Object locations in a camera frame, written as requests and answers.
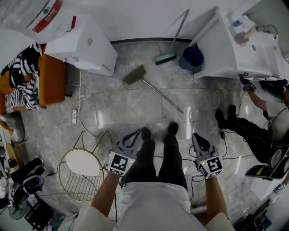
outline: faucet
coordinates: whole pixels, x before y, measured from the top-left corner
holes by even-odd
[[[275,30],[275,34],[273,34],[271,31],[269,31],[268,28],[273,28]],[[278,36],[279,36],[276,26],[274,26],[272,24],[268,24],[268,25],[265,25],[265,26],[256,26],[256,30],[258,32],[262,31],[264,33],[273,34],[274,35],[274,39],[278,38]]]

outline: green broom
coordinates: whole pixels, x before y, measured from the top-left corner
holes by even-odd
[[[184,22],[185,22],[185,20],[186,20],[186,18],[187,18],[187,16],[188,16],[188,14],[189,14],[189,11],[190,11],[190,9],[187,9],[187,10],[185,11],[185,13],[184,13],[184,14],[185,14],[185,15],[184,15],[184,18],[183,18],[183,20],[182,20],[182,22],[181,22],[181,25],[180,25],[179,29],[177,30],[177,33],[176,33],[176,35],[175,35],[175,37],[174,37],[174,39],[173,39],[173,42],[172,42],[172,44],[171,44],[171,47],[170,47],[170,49],[168,50],[168,54],[158,57],[158,58],[156,59],[156,61],[155,61],[155,64],[156,64],[156,65],[160,65],[160,64],[162,64],[162,63],[169,62],[170,60],[174,60],[174,59],[176,58],[175,53],[173,53],[173,52],[171,53],[172,47],[173,47],[173,45],[174,45],[174,43],[175,43],[175,41],[176,41],[176,39],[177,39],[177,36],[179,35],[179,33],[180,33],[180,31],[181,31],[181,28],[182,28],[182,26],[183,26],[183,24],[184,24]]]

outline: black and white striped cloth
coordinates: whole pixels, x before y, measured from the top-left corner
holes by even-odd
[[[17,55],[2,70],[0,77],[10,70],[9,84],[11,88],[16,88],[10,94],[5,95],[7,113],[14,111],[16,107],[26,107],[29,110],[40,108],[39,105],[39,68],[38,59],[42,56],[42,48],[38,43]],[[31,80],[25,82],[24,76],[31,74]]]

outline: black shoe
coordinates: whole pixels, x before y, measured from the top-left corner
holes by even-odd
[[[168,132],[173,135],[176,135],[178,130],[179,125],[176,122],[172,122],[168,127]]]
[[[143,141],[150,140],[150,130],[147,127],[141,129],[141,138]]]
[[[235,105],[231,105],[229,107],[228,120],[234,120],[235,118],[236,118],[236,106]]]
[[[226,129],[227,128],[227,125],[226,125],[227,121],[225,120],[223,112],[220,109],[218,109],[216,111],[215,118],[218,122],[218,126],[220,129]]]

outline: red label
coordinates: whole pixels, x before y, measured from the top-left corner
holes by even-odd
[[[49,25],[49,23],[54,19],[54,17],[57,15],[61,6],[62,6],[62,1],[56,0],[51,10],[49,11],[48,15],[45,18],[43,18],[32,30],[36,33],[40,33],[41,31],[43,31]]]

